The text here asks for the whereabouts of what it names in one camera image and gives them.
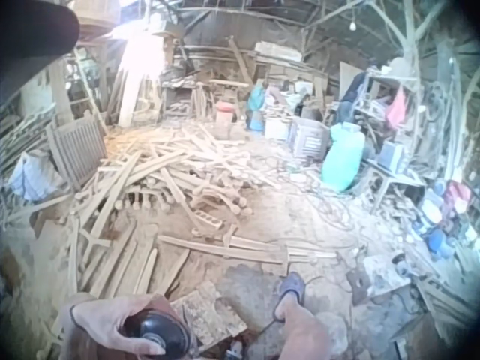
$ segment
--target storage bin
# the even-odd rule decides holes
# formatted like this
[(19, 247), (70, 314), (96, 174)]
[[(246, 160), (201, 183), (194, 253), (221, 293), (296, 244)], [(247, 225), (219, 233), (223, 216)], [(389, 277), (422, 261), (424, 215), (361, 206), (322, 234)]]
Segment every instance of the storage bin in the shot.
[(280, 118), (267, 118), (265, 120), (265, 138), (280, 141), (288, 140), (291, 121), (284, 121)]
[(307, 118), (293, 120), (288, 137), (295, 158), (323, 160), (330, 140), (330, 129), (319, 121)]

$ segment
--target finger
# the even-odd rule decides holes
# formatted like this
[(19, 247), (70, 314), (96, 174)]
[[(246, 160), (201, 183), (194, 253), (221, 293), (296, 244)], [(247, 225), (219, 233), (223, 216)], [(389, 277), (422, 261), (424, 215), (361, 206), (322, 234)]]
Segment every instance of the finger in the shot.
[(152, 294), (132, 295), (127, 297), (127, 311), (129, 315), (134, 315), (145, 309), (152, 300)]
[(118, 332), (112, 336), (112, 346), (117, 350), (137, 355), (163, 355), (165, 349), (151, 340), (141, 337), (125, 337)]

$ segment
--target box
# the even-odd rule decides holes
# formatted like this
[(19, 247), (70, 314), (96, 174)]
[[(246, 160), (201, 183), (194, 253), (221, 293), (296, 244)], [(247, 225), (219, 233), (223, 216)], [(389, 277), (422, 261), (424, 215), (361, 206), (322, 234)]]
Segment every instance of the box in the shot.
[(295, 158), (323, 160), (330, 141), (330, 129), (319, 121), (296, 118), (290, 129), (289, 147)]

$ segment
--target red cloth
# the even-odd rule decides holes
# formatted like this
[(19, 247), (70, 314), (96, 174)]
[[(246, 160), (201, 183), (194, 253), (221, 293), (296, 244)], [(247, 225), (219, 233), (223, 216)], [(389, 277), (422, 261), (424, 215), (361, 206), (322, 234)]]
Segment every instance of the red cloth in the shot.
[(385, 117), (390, 124), (390, 128), (398, 128), (400, 123), (405, 119), (405, 112), (405, 94), (404, 88), (401, 86), (398, 88), (397, 95), (395, 95), (393, 103), (391, 103), (385, 111)]

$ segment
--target leg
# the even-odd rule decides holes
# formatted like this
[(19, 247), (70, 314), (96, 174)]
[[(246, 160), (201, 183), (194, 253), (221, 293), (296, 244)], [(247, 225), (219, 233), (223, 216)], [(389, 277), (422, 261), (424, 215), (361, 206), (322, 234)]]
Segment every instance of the leg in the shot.
[(327, 328), (299, 304), (297, 293), (287, 292), (276, 307), (274, 315), (279, 320), (285, 319), (286, 340), (279, 360), (330, 359), (331, 341)]

